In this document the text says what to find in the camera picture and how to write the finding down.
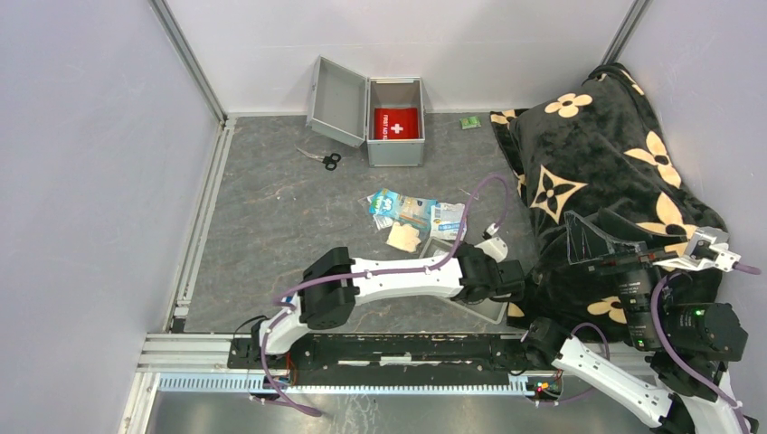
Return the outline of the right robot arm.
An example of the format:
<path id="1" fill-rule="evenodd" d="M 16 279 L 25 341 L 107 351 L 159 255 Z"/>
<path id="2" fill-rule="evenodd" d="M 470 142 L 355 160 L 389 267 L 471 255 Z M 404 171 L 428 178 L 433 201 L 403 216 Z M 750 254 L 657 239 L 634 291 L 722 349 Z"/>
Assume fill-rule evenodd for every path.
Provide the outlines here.
<path id="1" fill-rule="evenodd" d="M 687 272 L 753 273 L 730 251 L 728 234 L 710 226 L 689 238 L 656 234 L 609 210 L 600 211 L 597 222 L 569 211 L 565 227 L 570 266 L 610 279 L 630 342 L 646 353 L 656 382 L 627 373 L 546 317 L 535 319 L 522 337 L 525 362 L 587 382 L 655 433 L 756 432 L 759 422 L 745 415 L 730 380 L 729 365 L 742 359 L 748 340 L 733 307 L 681 303 L 671 287 Z"/>

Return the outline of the white gauze packet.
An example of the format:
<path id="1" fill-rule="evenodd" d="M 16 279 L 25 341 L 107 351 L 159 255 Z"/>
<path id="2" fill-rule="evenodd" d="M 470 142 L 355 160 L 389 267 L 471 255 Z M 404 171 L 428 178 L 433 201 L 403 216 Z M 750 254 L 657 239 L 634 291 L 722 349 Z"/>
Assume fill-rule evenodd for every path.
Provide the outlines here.
<path id="1" fill-rule="evenodd" d="M 460 225 L 465 211 L 464 203 L 435 203 L 430 209 L 430 236 L 444 241 L 464 239 L 466 229 Z"/>

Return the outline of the grey metal case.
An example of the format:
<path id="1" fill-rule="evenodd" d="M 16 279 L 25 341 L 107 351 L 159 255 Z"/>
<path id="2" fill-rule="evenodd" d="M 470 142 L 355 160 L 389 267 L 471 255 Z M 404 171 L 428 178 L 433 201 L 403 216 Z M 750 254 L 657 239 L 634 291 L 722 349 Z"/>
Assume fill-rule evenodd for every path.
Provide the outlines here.
<path id="1" fill-rule="evenodd" d="M 325 56 L 313 67 L 307 126 L 358 148 L 371 167 L 417 167 L 425 153 L 424 88 L 420 77 L 368 77 Z M 420 137 L 374 140 L 374 110 L 417 108 Z"/>

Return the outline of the red first aid pouch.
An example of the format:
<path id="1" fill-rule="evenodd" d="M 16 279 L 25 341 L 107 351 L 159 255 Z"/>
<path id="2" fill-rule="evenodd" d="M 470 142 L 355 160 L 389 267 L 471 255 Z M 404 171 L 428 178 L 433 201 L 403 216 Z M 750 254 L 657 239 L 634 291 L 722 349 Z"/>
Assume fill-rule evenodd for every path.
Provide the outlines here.
<path id="1" fill-rule="evenodd" d="M 405 140 L 420 137 L 417 108 L 376 108 L 374 140 Z"/>

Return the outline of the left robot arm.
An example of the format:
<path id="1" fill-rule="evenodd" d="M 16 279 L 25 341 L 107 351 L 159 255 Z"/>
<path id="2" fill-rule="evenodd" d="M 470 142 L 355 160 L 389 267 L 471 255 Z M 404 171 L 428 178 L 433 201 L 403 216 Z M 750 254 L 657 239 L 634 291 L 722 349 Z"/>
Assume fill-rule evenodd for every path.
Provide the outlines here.
<path id="1" fill-rule="evenodd" d="M 333 248 L 305 270 L 297 286 L 276 297 L 280 310 L 252 328 L 249 355 L 260 367 L 273 368 L 304 335 L 338 328 L 355 307 L 374 301 L 421 296 L 517 301 L 525 280 L 518 260 L 499 260 L 467 243 L 439 256 L 398 260 L 352 258 L 348 248 Z"/>

